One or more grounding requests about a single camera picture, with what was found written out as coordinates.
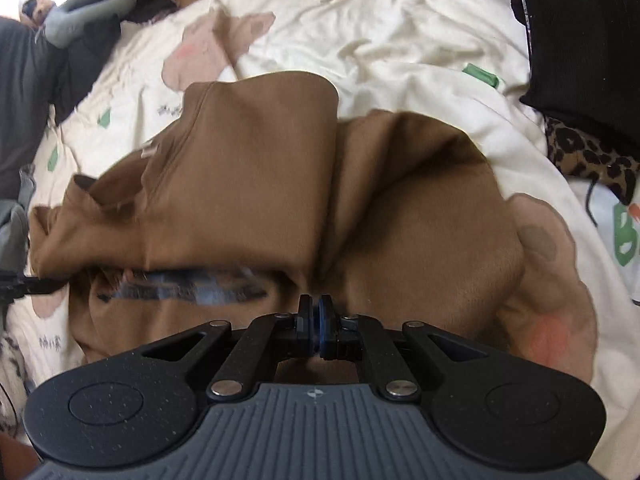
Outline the brown printed t-shirt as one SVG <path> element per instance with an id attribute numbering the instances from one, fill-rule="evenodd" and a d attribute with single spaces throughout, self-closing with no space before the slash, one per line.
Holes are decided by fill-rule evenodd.
<path id="1" fill-rule="evenodd" d="M 388 328 L 492 322 L 524 255 L 483 154 L 435 118 L 337 104 L 307 73 L 194 84 L 146 148 L 32 211 L 32 270 L 70 284 L 89 361 L 303 294 Z"/>

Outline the black knit garment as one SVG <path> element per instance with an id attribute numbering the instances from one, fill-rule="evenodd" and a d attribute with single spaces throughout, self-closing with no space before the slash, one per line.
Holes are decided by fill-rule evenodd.
<path id="1" fill-rule="evenodd" d="M 521 100 L 629 155 L 639 151 L 639 0 L 511 0 L 526 29 Z"/>

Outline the small brown plush toy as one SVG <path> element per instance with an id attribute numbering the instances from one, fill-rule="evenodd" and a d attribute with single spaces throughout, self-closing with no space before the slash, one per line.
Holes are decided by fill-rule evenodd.
<path id="1" fill-rule="evenodd" d="M 39 28 L 54 7 L 52 0 L 25 0 L 20 11 L 21 22 L 31 28 Z"/>

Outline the black clothes pile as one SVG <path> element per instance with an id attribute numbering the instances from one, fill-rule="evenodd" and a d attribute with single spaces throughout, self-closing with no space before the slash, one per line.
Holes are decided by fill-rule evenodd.
<path id="1" fill-rule="evenodd" d="M 66 49 L 66 61 L 56 77 L 52 96 L 55 125 L 65 122 L 88 96 L 122 36 L 122 22 L 148 24 L 177 10 L 178 6 L 172 0 L 137 0 L 124 18 L 109 18 L 105 22 L 86 25 L 81 36 Z"/>

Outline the grey garment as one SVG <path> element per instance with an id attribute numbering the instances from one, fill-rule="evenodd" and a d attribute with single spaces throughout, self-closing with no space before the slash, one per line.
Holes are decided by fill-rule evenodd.
<path id="1" fill-rule="evenodd" d="M 22 273 L 28 254 L 28 211 L 35 194 L 35 166 L 20 169 L 21 185 L 16 200 L 1 200 L 0 257 L 1 270 Z"/>

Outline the cream bear print duvet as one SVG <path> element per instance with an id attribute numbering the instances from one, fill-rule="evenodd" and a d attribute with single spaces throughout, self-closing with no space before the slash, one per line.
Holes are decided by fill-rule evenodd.
<path id="1" fill-rule="evenodd" d="M 639 473 L 639 208 L 604 186 L 567 179 L 547 156 L 541 116 L 520 100 L 524 27 L 510 0 L 198 0 L 153 25 L 125 25 L 110 62 L 76 112 L 47 128 L 35 159 L 37 205 L 57 205 L 76 172 L 98 176 L 181 112 L 163 83 L 165 58 L 201 16 L 242 24 L 274 17 L 234 65 L 232 81 L 308 70 L 334 83 L 344 117 L 412 110 L 465 131 L 485 154 L 526 238 L 540 235 L 569 300 L 596 316 L 587 367 L 608 411 L 591 463 L 605 477 Z"/>

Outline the grey neck pillow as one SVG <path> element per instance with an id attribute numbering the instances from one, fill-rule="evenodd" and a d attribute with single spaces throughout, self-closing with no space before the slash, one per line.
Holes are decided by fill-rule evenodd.
<path id="1" fill-rule="evenodd" d="M 44 19 L 42 30 L 47 42 L 64 49 L 81 36 L 86 25 L 124 18 L 134 10 L 137 0 L 66 0 L 54 6 Z"/>

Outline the dark grey pillow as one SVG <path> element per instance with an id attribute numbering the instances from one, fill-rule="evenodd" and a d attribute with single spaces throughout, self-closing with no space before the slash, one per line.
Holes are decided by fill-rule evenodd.
<path id="1" fill-rule="evenodd" d="M 28 26 L 1 20 L 1 196 L 15 200 L 20 170 L 38 151 L 66 53 Z"/>

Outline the leopard print cloth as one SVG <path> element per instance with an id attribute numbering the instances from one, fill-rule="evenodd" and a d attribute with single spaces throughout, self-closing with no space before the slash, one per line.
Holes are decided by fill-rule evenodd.
<path id="1" fill-rule="evenodd" d="M 600 183 L 624 205 L 631 204 L 639 177 L 637 159 L 552 117 L 544 118 L 544 134 L 548 159 L 563 176 Z"/>

